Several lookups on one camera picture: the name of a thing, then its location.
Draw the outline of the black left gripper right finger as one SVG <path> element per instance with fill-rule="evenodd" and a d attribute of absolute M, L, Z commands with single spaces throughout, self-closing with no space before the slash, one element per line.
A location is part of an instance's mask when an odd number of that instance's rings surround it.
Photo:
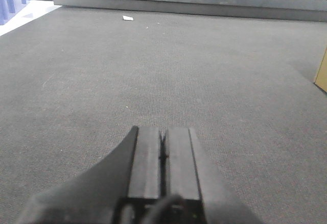
<path fill-rule="evenodd" d="M 170 127 L 165 137 L 168 194 L 179 194 L 197 223 L 260 223 L 210 161 L 195 130 Z"/>

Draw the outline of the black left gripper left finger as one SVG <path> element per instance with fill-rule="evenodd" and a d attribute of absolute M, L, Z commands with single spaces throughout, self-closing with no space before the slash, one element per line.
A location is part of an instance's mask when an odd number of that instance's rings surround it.
<path fill-rule="evenodd" d="M 118 223 L 161 194 L 160 132 L 133 126 L 101 161 L 30 198 L 17 223 Z"/>

